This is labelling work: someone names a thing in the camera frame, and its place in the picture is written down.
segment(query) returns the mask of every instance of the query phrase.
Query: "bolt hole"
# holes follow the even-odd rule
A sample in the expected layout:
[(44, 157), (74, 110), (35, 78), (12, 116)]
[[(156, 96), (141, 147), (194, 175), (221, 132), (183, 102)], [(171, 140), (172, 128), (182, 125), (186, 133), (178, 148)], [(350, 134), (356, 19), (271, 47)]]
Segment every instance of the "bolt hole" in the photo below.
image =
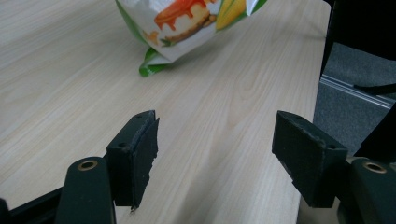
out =
[(363, 166), (366, 168), (366, 169), (368, 169), (368, 170), (370, 170), (370, 171), (372, 171), (372, 172), (375, 172), (375, 173), (378, 173), (378, 174), (384, 174), (384, 173), (386, 173), (387, 172), (387, 170), (385, 169), (385, 168), (383, 168), (382, 166), (380, 166), (380, 165), (378, 165), (378, 164), (375, 164), (375, 163), (373, 163), (373, 162), (365, 162), (364, 164), (363, 164)]
[(97, 161), (84, 161), (78, 165), (78, 169), (80, 171), (87, 171), (95, 168), (97, 166), (98, 162)]

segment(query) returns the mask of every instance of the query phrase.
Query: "snack bag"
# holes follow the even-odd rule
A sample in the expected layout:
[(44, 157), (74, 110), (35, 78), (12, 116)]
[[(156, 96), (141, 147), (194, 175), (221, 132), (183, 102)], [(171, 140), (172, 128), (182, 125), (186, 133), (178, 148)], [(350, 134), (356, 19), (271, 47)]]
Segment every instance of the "snack bag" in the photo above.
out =
[(116, 0), (132, 33), (150, 45), (139, 68), (146, 77), (250, 16), (266, 0)]

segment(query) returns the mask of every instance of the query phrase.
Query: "gray floor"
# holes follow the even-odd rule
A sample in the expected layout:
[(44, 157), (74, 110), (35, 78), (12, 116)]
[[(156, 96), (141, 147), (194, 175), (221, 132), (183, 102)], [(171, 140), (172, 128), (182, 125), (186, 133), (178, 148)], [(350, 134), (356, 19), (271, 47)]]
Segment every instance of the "gray floor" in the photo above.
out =
[[(386, 85), (396, 83), (396, 62), (334, 44), (323, 73), (350, 84)], [(388, 97), (396, 99), (395, 94)], [(314, 124), (346, 146), (353, 155), (388, 111), (383, 106), (319, 84)], [(297, 223), (338, 223), (335, 207), (337, 205), (333, 209), (312, 209), (302, 200)]]

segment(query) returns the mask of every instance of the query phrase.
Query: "plastic food package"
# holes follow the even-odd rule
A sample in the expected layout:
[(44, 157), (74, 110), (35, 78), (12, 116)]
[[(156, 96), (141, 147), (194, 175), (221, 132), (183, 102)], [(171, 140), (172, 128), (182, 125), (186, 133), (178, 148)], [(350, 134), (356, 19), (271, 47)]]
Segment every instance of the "plastic food package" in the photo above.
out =
[(116, 0), (132, 33), (150, 48), (139, 68), (146, 77), (217, 32), (250, 16), (266, 0)]

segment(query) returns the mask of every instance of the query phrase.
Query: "light wood surface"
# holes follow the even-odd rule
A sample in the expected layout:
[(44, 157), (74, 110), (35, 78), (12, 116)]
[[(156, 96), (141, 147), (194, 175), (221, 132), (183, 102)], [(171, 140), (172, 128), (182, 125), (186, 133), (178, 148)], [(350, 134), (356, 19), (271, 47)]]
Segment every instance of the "light wood surface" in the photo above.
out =
[(10, 208), (103, 156), (155, 109), (159, 154), (119, 223), (295, 223), (300, 195), (271, 153), (276, 111), (313, 118), (330, 7), (268, 0), (152, 77), (112, 0), (0, 3), (0, 197)]

